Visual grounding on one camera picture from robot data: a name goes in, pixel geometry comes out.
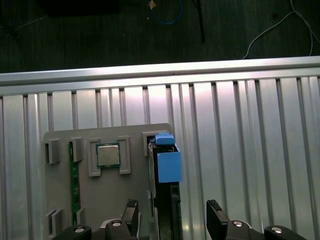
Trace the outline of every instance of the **cpu chip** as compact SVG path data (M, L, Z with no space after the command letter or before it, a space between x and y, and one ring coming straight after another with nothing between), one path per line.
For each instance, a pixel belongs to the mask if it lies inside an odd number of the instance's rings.
M97 167L110 168L120 166L119 144L97 144Z

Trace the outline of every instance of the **dark floor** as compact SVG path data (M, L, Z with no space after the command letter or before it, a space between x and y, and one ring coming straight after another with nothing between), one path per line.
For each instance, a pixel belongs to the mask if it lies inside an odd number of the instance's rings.
M1 0L4 18L17 28L46 14L35 0ZM177 0L154 0L160 18L179 14ZM205 43L192 0L182 18L158 23L148 0L120 0L120 13L47 17L19 30L14 39L0 28L0 73L140 64L242 59L249 43L291 11L290 0L201 0ZM320 38L320 0L294 0ZM291 15L261 37L248 58L307 56L310 33ZM312 55L320 55L314 41Z

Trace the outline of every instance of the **corrugated aluminum panel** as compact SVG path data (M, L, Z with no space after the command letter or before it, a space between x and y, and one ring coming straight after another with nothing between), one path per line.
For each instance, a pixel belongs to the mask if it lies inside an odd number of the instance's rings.
M319 239L320 58L187 66L0 74L1 239L43 239L44 133L155 123L182 152L184 239L210 239L213 198L257 230Z

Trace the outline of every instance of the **blue connector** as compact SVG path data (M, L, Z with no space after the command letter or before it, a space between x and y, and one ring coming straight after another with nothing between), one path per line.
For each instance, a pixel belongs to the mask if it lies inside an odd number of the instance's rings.
M181 152L176 145L173 135L162 132L155 136L157 146L173 146L173 152L157 153L158 181L159 183L174 183L182 181Z

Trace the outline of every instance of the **blue cable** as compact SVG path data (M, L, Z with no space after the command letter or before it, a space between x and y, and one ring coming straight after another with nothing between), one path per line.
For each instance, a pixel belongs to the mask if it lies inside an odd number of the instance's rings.
M172 21L169 21L169 22L165 22L165 21L162 21L160 18L158 18L158 16L156 15L155 11L153 11L152 9L150 9L151 11L151 14L153 15L153 17L155 18L155 20L157 20L159 23L161 24L164 24L164 25L170 25L170 24L174 24L176 21L178 21L181 16L182 16L182 13L184 11L184 6L181 2L181 0L178 0L179 4L180 4L180 13L179 15Z

